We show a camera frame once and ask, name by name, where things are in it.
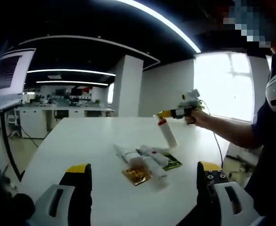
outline led strip light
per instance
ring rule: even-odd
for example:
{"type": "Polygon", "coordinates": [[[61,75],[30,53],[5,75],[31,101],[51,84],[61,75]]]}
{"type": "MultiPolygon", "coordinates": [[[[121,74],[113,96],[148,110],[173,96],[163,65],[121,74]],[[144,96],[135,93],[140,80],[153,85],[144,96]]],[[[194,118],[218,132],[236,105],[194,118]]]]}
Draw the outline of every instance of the led strip light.
{"type": "Polygon", "coordinates": [[[95,72],[95,71],[87,71],[87,70],[77,70],[77,69],[43,69],[43,70],[33,70],[27,71],[27,73],[35,73],[35,72],[85,72],[85,73],[94,73],[94,74],[104,74],[109,76],[116,76],[112,73],[106,72],[95,72]]]}
{"type": "Polygon", "coordinates": [[[36,83],[79,83],[79,84],[92,84],[92,85],[101,85],[101,86],[108,86],[105,83],[98,83],[98,82],[89,82],[89,81],[37,81],[36,83]]]}
{"type": "Polygon", "coordinates": [[[161,14],[157,13],[156,11],[152,10],[151,8],[133,1],[133,0],[115,0],[115,1],[119,1],[125,4],[128,4],[130,6],[133,6],[135,8],[138,8],[146,13],[148,13],[149,15],[155,17],[156,19],[160,20],[162,23],[164,23],[166,26],[168,26],[169,28],[171,28],[175,33],[177,33],[182,39],[184,39],[184,41],[186,41],[191,48],[194,49],[194,51],[196,53],[200,53],[200,49],[196,46],[196,44],[189,38],[187,37],[187,35],[185,35],[183,33],[183,31],[181,31],[176,25],[174,25],[171,21],[169,21],[168,19],[166,19],[164,16],[162,16],[161,14]]]}

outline monitor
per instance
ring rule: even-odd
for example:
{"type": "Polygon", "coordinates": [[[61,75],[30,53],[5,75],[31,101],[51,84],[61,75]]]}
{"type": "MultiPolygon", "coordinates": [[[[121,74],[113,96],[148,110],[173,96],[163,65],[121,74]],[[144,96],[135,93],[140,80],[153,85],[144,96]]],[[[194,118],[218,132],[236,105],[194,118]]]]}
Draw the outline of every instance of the monitor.
{"type": "Polygon", "coordinates": [[[66,91],[64,89],[56,89],[55,96],[65,96],[66,91]]]}
{"type": "Polygon", "coordinates": [[[82,95],[82,89],[73,88],[71,89],[71,96],[81,96],[82,95]]]}
{"type": "Polygon", "coordinates": [[[0,110],[22,103],[24,83],[34,48],[3,54],[0,59],[0,110]]]}

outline cable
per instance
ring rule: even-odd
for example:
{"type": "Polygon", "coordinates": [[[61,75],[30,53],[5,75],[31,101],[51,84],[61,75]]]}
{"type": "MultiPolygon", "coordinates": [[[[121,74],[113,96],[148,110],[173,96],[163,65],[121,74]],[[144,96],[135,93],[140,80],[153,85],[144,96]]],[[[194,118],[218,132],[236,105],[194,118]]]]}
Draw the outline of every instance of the cable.
{"type": "Polygon", "coordinates": [[[36,144],[36,143],[33,141],[33,139],[31,138],[31,136],[29,136],[28,133],[25,132],[25,130],[22,128],[22,126],[21,126],[20,123],[19,123],[19,127],[20,127],[21,130],[29,137],[29,139],[31,139],[31,141],[33,142],[33,144],[34,144],[37,148],[39,148],[39,146],[37,146],[37,144],[36,144]]]}
{"type": "Polygon", "coordinates": [[[39,148],[39,146],[36,145],[36,143],[35,143],[35,142],[33,141],[33,139],[28,135],[28,133],[25,132],[25,130],[22,128],[21,125],[20,125],[20,128],[21,128],[21,130],[29,137],[29,139],[31,139],[31,141],[33,142],[33,144],[34,144],[37,148],[39,148]]]}
{"type": "MultiPolygon", "coordinates": [[[[205,106],[206,106],[206,108],[207,108],[207,110],[208,110],[209,115],[211,115],[211,114],[210,114],[210,111],[209,111],[209,108],[208,108],[207,104],[205,103],[205,101],[203,101],[203,100],[201,100],[201,101],[205,104],[205,106]]],[[[213,135],[214,135],[215,141],[217,142],[217,145],[218,145],[218,147],[219,147],[219,154],[220,154],[220,156],[221,156],[221,168],[223,168],[223,155],[222,155],[222,151],[221,151],[221,148],[220,148],[220,146],[219,146],[219,143],[218,143],[217,137],[216,137],[216,135],[215,135],[215,132],[213,132],[213,135]]]]}
{"type": "Polygon", "coordinates": [[[7,156],[9,158],[12,169],[14,170],[14,172],[16,174],[16,177],[18,178],[19,181],[21,181],[22,180],[22,175],[20,174],[20,171],[16,166],[16,163],[15,163],[14,157],[12,155],[12,152],[10,150],[9,142],[8,142],[8,139],[7,139],[4,113],[0,114],[0,121],[1,121],[1,131],[2,131],[3,142],[4,142],[4,145],[5,145],[5,148],[6,148],[7,156]]]}

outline bright window light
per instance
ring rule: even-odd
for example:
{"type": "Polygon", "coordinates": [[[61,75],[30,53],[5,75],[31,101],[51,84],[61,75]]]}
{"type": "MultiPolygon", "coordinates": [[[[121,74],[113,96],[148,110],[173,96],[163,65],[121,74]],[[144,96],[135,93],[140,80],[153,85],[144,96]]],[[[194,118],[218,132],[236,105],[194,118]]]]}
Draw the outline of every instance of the bright window light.
{"type": "Polygon", "coordinates": [[[95,72],[95,71],[87,71],[87,70],[77,70],[77,69],[44,69],[44,70],[27,71],[27,73],[35,73],[35,72],[85,72],[85,73],[94,73],[94,74],[104,74],[104,75],[116,76],[115,74],[112,74],[112,73],[95,72]]]}
{"type": "Polygon", "coordinates": [[[114,94],[114,83],[109,86],[108,92],[108,103],[111,104],[113,102],[113,94],[114,94]]]}
{"type": "Polygon", "coordinates": [[[98,82],[88,82],[88,81],[37,81],[36,83],[80,83],[80,84],[92,84],[92,85],[101,85],[101,86],[108,86],[105,83],[98,83],[98,82]]]}
{"type": "Polygon", "coordinates": [[[160,20],[162,23],[164,23],[166,26],[168,26],[169,28],[171,28],[175,33],[177,33],[181,38],[184,39],[184,41],[186,41],[190,46],[191,48],[194,49],[194,51],[196,53],[200,53],[200,49],[194,44],[194,42],[189,38],[187,37],[187,35],[185,35],[183,33],[183,31],[181,31],[176,25],[174,25],[171,21],[169,21],[168,19],[166,19],[164,16],[162,16],[161,14],[157,13],[156,11],[152,10],[151,8],[139,3],[139,2],[136,2],[136,1],[133,1],[133,0],[115,0],[115,1],[119,1],[119,2],[122,2],[122,3],[125,3],[125,4],[128,4],[128,5],[131,5],[133,7],[136,7],[146,13],[148,13],[149,15],[155,17],[156,19],[160,20]]]}
{"type": "Polygon", "coordinates": [[[195,56],[194,89],[211,114],[252,122],[254,89],[248,56],[234,52],[195,56]]]}
{"type": "Polygon", "coordinates": [[[250,73],[248,56],[244,53],[231,54],[233,70],[237,73],[250,73]]]}
{"type": "Polygon", "coordinates": [[[267,61],[268,61],[269,69],[270,69],[270,71],[271,71],[271,67],[272,67],[272,57],[266,55],[266,58],[267,58],[267,61]]]}

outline workbench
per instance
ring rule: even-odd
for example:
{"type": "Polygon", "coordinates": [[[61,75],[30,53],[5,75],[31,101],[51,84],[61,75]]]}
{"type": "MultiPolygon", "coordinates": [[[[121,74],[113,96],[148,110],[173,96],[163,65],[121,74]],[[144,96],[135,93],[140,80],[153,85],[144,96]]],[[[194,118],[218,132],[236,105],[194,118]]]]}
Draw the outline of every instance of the workbench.
{"type": "Polygon", "coordinates": [[[110,108],[103,107],[77,107],[77,106],[22,106],[18,107],[23,138],[45,138],[54,128],[55,111],[68,111],[68,117],[83,118],[87,112],[98,112],[103,117],[111,115],[110,108]]]}
{"type": "MultiPolygon", "coordinates": [[[[77,164],[92,168],[92,226],[175,226],[196,205],[199,161],[221,165],[219,149],[209,130],[168,119],[178,142],[171,152],[183,166],[167,172],[168,185],[153,178],[134,186],[122,170],[129,166],[116,156],[114,144],[167,147],[154,118],[64,118],[39,146],[19,192],[36,201],[65,171],[77,164]]],[[[225,157],[229,142],[217,136],[225,157]]]]}

